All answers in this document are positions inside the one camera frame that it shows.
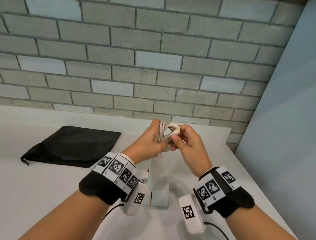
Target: black cable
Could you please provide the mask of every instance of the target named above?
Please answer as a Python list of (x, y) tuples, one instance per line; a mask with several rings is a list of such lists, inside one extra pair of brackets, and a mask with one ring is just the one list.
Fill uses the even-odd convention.
[(124, 206), (124, 203), (121, 203), (121, 204), (116, 205), (116, 206), (113, 207), (110, 211), (107, 212), (107, 214), (105, 215), (104, 218), (106, 218), (106, 216), (109, 215), (109, 213), (112, 212), (112, 210), (113, 210), (114, 208), (116, 208), (116, 207), (122, 207), (122, 206)]
[(212, 225), (212, 226), (216, 227), (219, 231), (221, 231), (221, 233), (225, 236), (225, 238), (226, 238), (227, 240), (229, 240), (228, 237), (226, 236), (226, 234), (225, 234), (219, 227), (217, 227), (215, 224), (210, 223), (210, 222), (203, 222), (203, 223), (204, 223), (205, 225), (209, 224), (209, 225)]

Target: white table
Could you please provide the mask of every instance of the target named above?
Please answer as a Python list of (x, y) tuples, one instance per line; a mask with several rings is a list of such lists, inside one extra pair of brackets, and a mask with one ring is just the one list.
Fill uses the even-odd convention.
[[(18, 239), (77, 190), (79, 181), (89, 172), (87, 168), (38, 162), (30, 162), (30, 166), (27, 166), (19, 159), (28, 149), (61, 126), (72, 125), (122, 132), (112, 150), (120, 152), (137, 139), (150, 122), (125, 117), (0, 106), (0, 239)], [(213, 165), (226, 166), (253, 196), (256, 204), (294, 235), (226, 146), (230, 129), (197, 124), (191, 126), (201, 135)], [(225, 239), (212, 226), (201, 235), (192, 236), (187, 232), (178, 198), (193, 193), (197, 178), (184, 164), (179, 151), (164, 153), (163, 157), (170, 181), (169, 206), (145, 206), (134, 217), (125, 216), (120, 209), (115, 209), (103, 221), (94, 239)], [(137, 168), (145, 171), (147, 166), (148, 163), (143, 162)], [(214, 212), (206, 218), (218, 225), (229, 239), (235, 239), (218, 213)]]

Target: hand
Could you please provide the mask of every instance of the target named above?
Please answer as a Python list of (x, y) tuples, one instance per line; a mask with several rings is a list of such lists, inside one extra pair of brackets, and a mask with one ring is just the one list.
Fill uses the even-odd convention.
[(160, 121), (154, 119), (149, 128), (122, 153), (129, 156), (135, 164), (150, 159), (168, 147), (166, 142), (157, 142)]
[(212, 167), (210, 158), (205, 150), (200, 135), (189, 125), (180, 125), (179, 127), (181, 129), (180, 134), (178, 136), (170, 136), (175, 143), (171, 148), (171, 151), (180, 149), (183, 160), (188, 165), (191, 172), (195, 176), (200, 177)]

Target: gray brick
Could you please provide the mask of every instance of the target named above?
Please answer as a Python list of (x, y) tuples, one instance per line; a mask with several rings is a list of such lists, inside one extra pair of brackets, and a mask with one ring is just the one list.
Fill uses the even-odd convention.
[(159, 51), (160, 38), (160, 33), (133, 29), (111, 28), (113, 46)]
[(97, 44), (110, 44), (109, 27), (58, 21), (61, 39)]
[(134, 51), (114, 47), (87, 46), (90, 61), (134, 65)]
[(51, 103), (33, 102), (26, 100), (12, 99), (13, 105), (17, 107), (53, 109)]
[(5, 83), (27, 85), (27, 86), (37, 86), (37, 87), (47, 87), (44, 74), (41, 74), (41, 73), (29, 73), (29, 72), (6, 71), (6, 70), (1, 70), (0, 73)]
[(303, 6), (279, 2), (271, 22), (295, 25), (299, 20), (303, 9)]
[(136, 66), (180, 71), (181, 56), (136, 51)]
[(219, 15), (268, 22), (272, 17), (276, 4), (277, 1), (223, 0)]
[(13, 54), (0, 53), (0, 67), (19, 69), (18, 60)]
[(66, 61), (68, 75), (111, 79), (111, 67), (103, 64)]
[(237, 40), (241, 22), (192, 16), (189, 34)]
[(173, 116), (172, 121), (176, 123), (195, 123), (195, 124), (203, 124), (203, 125), (208, 125), (210, 123), (209, 119), (197, 118), (197, 117), (181, 117), (181, 116)]
[(133, 84), (109, 82), (103, 80), (91, 80), (92, 91), (96, 93), (133, 96)]
[(289, 27), (245, 22), (238, 40), (285, 46), (292, 32)]
[(227, 61), (184, 57), (182, 71), (224, 76), (228, 67)]
[(0, 97), (29, 99), (26, 87), (0, 84)]
[(255, 62), (277, 65), (282, 56), (283, 51), (284, 48), (280, 47), (260, 46), (259, 53), (256, 57)]
[(4, 15), (10, 33), (59, 38), (55, 20), (17, 15)]
[(239, 144), (242, 139), (243, 134), (241, 133), (231, 133), (227, 138), (227, 142)]
[(38, 40), (38, 47), (43, 56), (87, 60), (83, 44)]
[(2, 19), (0, 18), (0, 33), (6, 33), (7, 30), (5, 29), (4, 23)]
[(81, 11), (78, 1), (74, 0), (26, 0), (30, 14), (64, 18), (81, 21)]
[(191, 116), (193, 104), (155, 101), (154, 112)]
[(267, 83), (247, 81), (241, 94), (261, 97), (266, 87)]
[(201, 76), (159, 71), (157, 85), (198, 89)]
[(135, 84), (135, 97), (173, 101), (176, 89)]
[(163, 34), (161, 51), (205, 57), (207, 55), (209, 45), (210, 40), (205, 38)]
[(268, 82), (274, 69), (270, 66), (232, 62), (226, 76)]
[(217, 15), (220, 0), (167, 0), (166, 9), (180, 12)]
[(48, 86), (50, 88), (58, 88), (70, 91), (91, 92), (89, 79), (47, 74), (46, 78)]
[(253, 44), (213, 40), (209, 57), (253, 62), (258, 48)]
[(159, 119), (162, 121), (171, 121), (170, 115), (159, 114), (159, 113), (147, 113), (147, 112), (134, 112), (134, 117), (144, 119)]
[(114, 96), (114, 107), (118, 109), (152, 112), (153, 100)]
[(55, 110), (93, 113), (92, 107), (82, 107), (82, 106), (56, 104), (56, 103), (54, 103), (53, 105), (54, 105)]
[(13, 105), (11, 99), (8, 98), (0, 98), (0, 105), (11, 106)]
[(132, 83), (156, 83), (157, 71), (141, 68), (113, 66), (113, 80)]
[(164, 5), (164, 0), (110, 0), (110, 2), (148, 8), (163, 8)]
[(88, 93), (88, 92), (71, 92), (74, 104), (94, 107), (113, 107), (113, 97), (109, 95)]
[(18, 60), (22, 70), (66, 75), (62, 60), (27, 56), (18, 56)]
[(28, 92), (32, 100), (71, 104), (70, 92), (68, 91), (28, 87)]
[(0, 35), (0, 43), (0, 51), (38, 54), (35, 40), (31, 38)]
[(133, 117), (132, 111), (117, 110), (117, 109), (94, 108), (94, 113), (109, 115), (109, 116)]
[(85, 22), (134, 27), (134, 8), (83, 2), (82, 11)]
[(189, 16), (179, 13), (137, 9), (137, 28), (161, 32), (186, 32)]
[(255, 97), (220, 94), (216, 106), (254, 110), (256, 109), (259, 100), (259, 98)]
[(1, 0), (0, 11), (14, 12), (14, 13), (27, 13), (24, 0)]
[(215, 105), (217, 97), (217, 93), (178, 89), (176, 101)]
[(239, 94), (245, 81), (230, 78), (203, 77), (200, 89), (213, 92), (227, 92)]
[(229, 120), (233, 109), (196, 105), (193, 116)]
[(232, 120), (241, 122), (250, 122), (254, 111), (235, 109)]
[(232, 121), (213, 119), (211, 121), (210, 125), (231, 128), (232, 132), (235, 132), (235, 133), (244, 133), (246, 131), (248, 123), (240, 123), (240, 122), (232, 122)]
[(226, 143), (226, 145), (229, 147), (229, 149), (235, 153), (237, 148), (238, 148), (238, 144), (235, 144), (235, 143)]

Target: black fabric bag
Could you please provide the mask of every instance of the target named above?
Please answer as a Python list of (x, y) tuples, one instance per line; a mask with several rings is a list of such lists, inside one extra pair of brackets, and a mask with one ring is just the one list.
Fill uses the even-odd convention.
[(27, 151), (21, 161), (91, 167), (115, 145), (120, 132), (63, 126)]

